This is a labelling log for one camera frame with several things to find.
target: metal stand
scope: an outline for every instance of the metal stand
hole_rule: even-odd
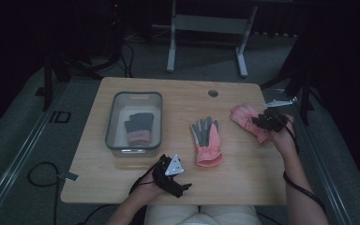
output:
[[[176,14],[176,0],[172,0],[171,46],[169,49],[168,66],[166,68],[167,71],[174,71],[174,61],[176,55],[176,30],[192,30],[243,35],[241,44],[239,47],[235,48],[235,53],[238,61],[240,75],[246,77],[248,75],[248,70],[245,63],[244,50],[248,42],[250,29],[252,27],[256,12],[257,7],[253,7],[248,20],[182,15]]]

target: round hole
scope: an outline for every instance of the round hole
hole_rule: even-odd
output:
[[[210,97],[217,97],[218,96],[218,91],[216,90],[210,90],[208,93],[207,93]]]

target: person's right hand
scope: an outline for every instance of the person's right hand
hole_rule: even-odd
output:
[[[294,136],[294,129],[292,125],[293,117],[288,114],[286,114],[286,117],[289,120],[286,124],[288,129],[283,128],[280,132],[270,131],[271,141],[274,143],[277,150],[284,159],[297,155],[296,145],[292,137],[292,135]]]

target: lap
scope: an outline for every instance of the lap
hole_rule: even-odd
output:
[[[249,205],[149,205],[145,225],[175,225],[200,223],[220,224],[261,224],[254,206]]]

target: pink gloves with gray fingers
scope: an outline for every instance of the pink gloves with gray fingers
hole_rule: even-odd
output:
[[[201,167],[213,167],[223,160],[220,147],[220,125],[217,120],[213,121],[208,116],[205,121],[200,119],[197,124],[191,126],[197,148],[197,165]]]
[[[235,106],[235,108],[231,110],[230,114],[230,118],[241,126],[241,128],[254,134],[259,143],[266,143],[270,141],[269,133],[253,124],[252,117],[258,117],[258,113],[251,105],[248,104]]]

